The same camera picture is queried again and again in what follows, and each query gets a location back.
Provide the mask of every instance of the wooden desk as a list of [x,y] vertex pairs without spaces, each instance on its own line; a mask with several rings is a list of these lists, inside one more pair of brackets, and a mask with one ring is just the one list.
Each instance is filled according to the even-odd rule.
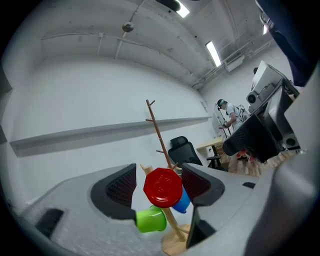
[[218,138],[209,140],[209,141],[201,144],[200,146],[198,146],[196,148],[196,150],[202,150],[202,149],[205,149],[207,147],[217,146],[218,144],[222,143],[223,141],[224,141],[224,137],[218,137]]
[[[207,141],[207,142],[201,144],[200,146],[198,146],[196,148],[196,150],[203,150],[208,147],[212,147],[214,155],[218,156],[219,154],[217,152],[216,146],[219,146],[223,141],[224,141],[224,137],[218,137],[218,138],[212,139],[210,141]],[[218,166],[221,165],[220,160],[217,160],[217,163],[218,163]]]

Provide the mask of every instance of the pipe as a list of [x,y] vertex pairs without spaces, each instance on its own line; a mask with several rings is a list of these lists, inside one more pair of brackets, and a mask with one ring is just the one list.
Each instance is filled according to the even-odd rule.
[[131,19],[129,20],[129,22],[132,22],[132,20],[134,19],[134,16],[136,15],[136,13],[138,12],[140,6],[145,2],[145,0],[142,0],[141,3],[138,5],[138,7],[135,9],[134,13],[132,14]]
[[250,50],[250,51],[247,53],[247,55],[245,55],[245,56],[249,56],[249,58],[255,56],[256,54],[258,54],[259,52],[261,52],[261,51],[264,50],[265,48],[268,48],[272,42],[273,42],[273,40],[270,40],[269,42],[266,42],[264,45],[262,45],[261,47],[259,47],[259,48],[256,49],[255,51]]
[[[141,3],[137,6],[137,8],[135,9],[134,13],[132,14],[129,22],[132,22],[132,20],[134,19],[134,16],[136,15],[136,13],[138,12],[140,6],[141,6],[144,2],[145,2],[145,0],[142,0]],[[121,38],[124,39],[124,38],[126,37],[126,34],[127,34],[127,32],[124,32],[124,33],[122,34],[122,37],[121,37]],[[115,59],[115,60],[118,59],[119,52],[120,52],[121,47],[122,47],[123,44],[124,44],[124,41],[121,40],[121,41],[119,42],[118,48],[116,49],[116,52],[115,52],[115,56],[114,56],[114,59]]]
[[[210,71],[208,71],[207,73],[205,73],[204,75],[202,75],[201,76],[201,78],[199,78],[198,80],[197,80],[197,82],[195,82],[191,87],[193,88],[193,87],[195,87],[195,86],[197,86],[199,83],[200,83],[200,81],[201,80],[203,80],[203,81],[205,81],[205,80],[207,80],[207,79],[209,79],[216,71],[218,71],[222,66],[224,66],[224,62],[228,59],[228,58],[230,58],[232,55],[234,55],[236,52],[238,52],[238,51],[241,51],[243,48],[245,48],[247,45],[249,45],[249,44],[251,44],[254,40],[256,40],[257,38],[259,38],[259,37],[261,37],[261,35],[258,35],[258,36],[256,36],[255,38],[253,38],[252,40],[250,40],[249,42],[247,42],[246,44],[244,44],[243,46],[241,46],[239,49],[237,49],[237,50],[235,50],[234,52],[232,52],[228,57],[226,57],[224,60],[222,60],[221,61],[221,65],[218,67],[218,68],[214,68],[214,69],[212,69],[212,70],[210,70]],[[266,44],[264,44],[262,47],[264,47],[265,45],[267,45],[267,44],[271,44],[271,42],[273,41],[273,39],[272,40],[270,40],[269,42],[267,42]]]
[[[67,37],[67,36],[79,36],[79,35],[86,35],[86,36],[97,36],[97,34],[94,33],[88,33],[88,32],[70,32],[70,33],[61,33],[61,34],[54,34],[54,35],[48,35],[48,36],[43,36],[41,38],[41,40],[47,40],[47,39],[52,39],[52,38],[58,38],[58,37]],[[158,53],[161,56],[166,56],[168,58],[170,58],[171,60],[173,60],[175,63],[179,64],[180,66],[182,66],[189,74],[191,74],[191,70],[189,70],[188,68],[186,68],[181,62],[179,62],[178,60],[174,59],[172,56],[168,55],[166,52],[164,51],[160,51],[158,49],[153,49],[147,45],[141,44],[141,43],[137,43],[135,41],[131,41],[131,40],[127,40],[124,39],[122,37],[118,37],[118,36],[113,36],[113,35],[103,35],[104,38],[114,38],[114,39],[119,39],[120,41],[123,41],[125,43],[128,44],[133,44],[133,45],[137,45],[137,46],[141,46],[141,47],[146,47],[148,49],[150,49],[151,51],[154,51],[156,53]]]
[[[124,39],[126,37],[126,34],[127,34],[127,32],[123,32],[121,39]],[[120,40],[118,48],[116,49],[116,52],[115,52],[115,56],[114,56],[115,60],[118,59],[118,55],[119,55],[119,52],[120,52],[120,49],[121,49],[123,43],[124,43],[124,41]]]
[[100,47],[102,44],[102,39],[104,38],[104,33],[99,33],[99,37],[100,37],[100,42],[99,42],[99,46],[98,46],[98,51],[96,52],[96,56],[99,57],[99,53],[100,53]]

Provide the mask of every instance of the ceiling light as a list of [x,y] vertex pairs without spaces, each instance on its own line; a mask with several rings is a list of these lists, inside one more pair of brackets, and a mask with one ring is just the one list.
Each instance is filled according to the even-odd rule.
[[176,13],[179,14],[182,18],[186,17],[190,11],[180,2],[179,0],[176,0],[180,4],[180,10],[178,10]]
[[221,65],[221,61],[220,61],[219,55],[217,53],[217,50],[214,46],[214,43],[212,41],[210,41],[205,46],[208,48],[208,50],[213,58],[214,64],[217,67],[219,67]]

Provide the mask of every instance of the cap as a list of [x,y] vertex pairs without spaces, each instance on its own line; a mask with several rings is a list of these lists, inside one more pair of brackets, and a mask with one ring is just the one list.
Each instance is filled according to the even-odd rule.
[[153,205],[169,208],[182,197],[182,180],[172,169],[157,168],[146,176],[143,191]]
[[217,102],[218,107],[221,107],[221,105],[222,105],[223,103],[227,103],[227,102],[226,102],[225,100],[223,100],[222,98],[219,99],[218,102]]

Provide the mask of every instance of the black slot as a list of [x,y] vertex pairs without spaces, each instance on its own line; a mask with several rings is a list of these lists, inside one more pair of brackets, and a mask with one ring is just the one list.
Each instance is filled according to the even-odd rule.
[[193,209],[193,217],[190,228],[188,240],[186,241],[186,248],[190,248],[200,243],[204,239],[212,236],[216,230],[210,226],[205,220],[200,219],[198,208]]
[[170,8],[171,10],[177,12],[180,10],[180,4],[174,0],[156,0],[158,3]]
[[62,210],[49,209],[36,223],[35,228],[44,236],[50,238],[63,214]]
[[242,186],[245,186],[247,188],[250,188],[250,189],[254,189],[256,184],[252,183],[252,182],[245,182],[242,184]]

